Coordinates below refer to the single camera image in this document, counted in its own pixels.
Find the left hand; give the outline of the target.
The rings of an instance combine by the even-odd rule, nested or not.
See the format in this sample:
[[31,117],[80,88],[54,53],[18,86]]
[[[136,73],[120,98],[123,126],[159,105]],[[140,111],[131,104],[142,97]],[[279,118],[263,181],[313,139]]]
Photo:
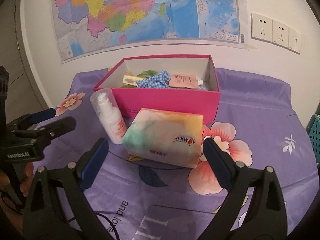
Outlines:
[[[27,197],[34,177],[34,165],[33,163],[22,164],[23,171],[21,172],[20,178],[17,179],[19,182],[20,192]],[[1,190],[5,191],[5,187],[12,184],[7,174],[1,170]]]

